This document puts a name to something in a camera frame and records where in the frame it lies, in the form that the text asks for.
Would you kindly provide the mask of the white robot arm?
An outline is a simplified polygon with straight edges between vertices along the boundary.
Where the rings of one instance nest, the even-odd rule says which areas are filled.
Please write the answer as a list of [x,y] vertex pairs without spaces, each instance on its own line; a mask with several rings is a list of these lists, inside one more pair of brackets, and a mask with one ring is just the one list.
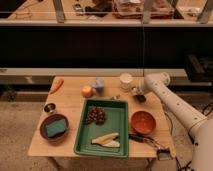
[[208,118],[173,93],[169,84],[168,73],[152,73],[140,80],[132,92],[134,95],[153,92],[187,129],[194,140],[191,171],[213,171],[213,118]]

